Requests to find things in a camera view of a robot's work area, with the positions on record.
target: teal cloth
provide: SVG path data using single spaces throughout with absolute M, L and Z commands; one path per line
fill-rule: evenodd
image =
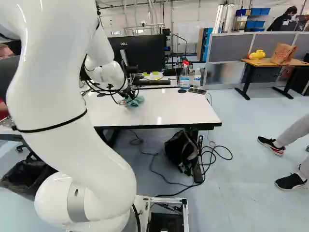
M 126 106 L 138 107 L 140 103 L 142 103 L 145 98 L 141 95 L 138 95 L 133 101 L 130 97 L 126 98 L 126 102 L 129 102 Z

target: gray floor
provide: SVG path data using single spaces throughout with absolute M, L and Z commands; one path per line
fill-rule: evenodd
M 223 125 L 210 131 L 210 139 L 227 146 L 232 161 L 217 159 L 202 186 L 181 194 L 189 200 L 190 231 L 192 232 L 305 232 L 308 231 L 309 190 L 284 192 L 274 180 L 296 169 L 307 156 L 309 138 L 299 139 L 287 147 L 280 158 L 262 147 L 259 135 L 276 138 L 283 130 L 308 113 L 308 98 L 293 93 L 289 100 L 270 88 L 250 90 L 251 101 L 244 100 L 235 90 L 211 90 L 212 104 Z M 164 142 L 177 130 L 135 130 L 145 140 L 143 150 L 159 152 L 154 169 L 170 181 L 191 184 L 192 179 L 174 170 L 163 153 Z M 128 144 L 134 135 L 121 134 L 116 150 L 135 171 L 138 194 L 154 196 L 171 194 L 182 187 L 171 186 L 151 173 L 151 156 Z M 8 171 L 24 154 L 14 151 L 15 143 L 0 147 L 0 175 Z M 33 203 L 0 188 L 0 231 L 23 232 L 61 231 L 42 222 Z

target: yellow object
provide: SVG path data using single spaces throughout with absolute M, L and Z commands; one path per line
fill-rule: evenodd
M 262 59 L 266 56 L 266 53 L 263 50 L 257 50 L 248 55 L 249 59 Z

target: chair wheel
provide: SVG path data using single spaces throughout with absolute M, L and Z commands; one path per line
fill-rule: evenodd
M 22 153 L 24 150 L 22 148 L 16 148 L 15 149 L 18 153 Z

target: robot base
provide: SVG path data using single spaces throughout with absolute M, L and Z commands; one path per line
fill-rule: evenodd
M 140 232 L 189 232 L 186 198 L 137 196 L 134 204 L 140 218 Z M 133 210 L 122 232 L 138 232 Z

